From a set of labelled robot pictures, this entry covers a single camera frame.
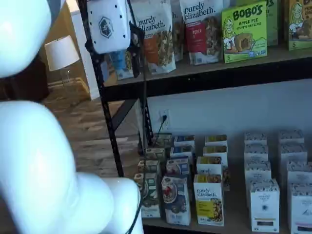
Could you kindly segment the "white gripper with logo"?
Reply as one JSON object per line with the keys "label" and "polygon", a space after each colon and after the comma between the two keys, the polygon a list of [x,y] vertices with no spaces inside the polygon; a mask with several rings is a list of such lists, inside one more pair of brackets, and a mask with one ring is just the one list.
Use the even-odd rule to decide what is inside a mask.
{"label": "white gripper with logo", "polygon": [[91,39],[85,48],[91,59],[127,49],[131,54],[134,78],[140,74],[140,54],[144,31],[130,22],[130,10],[125,0],[88,0],[87,12]]}

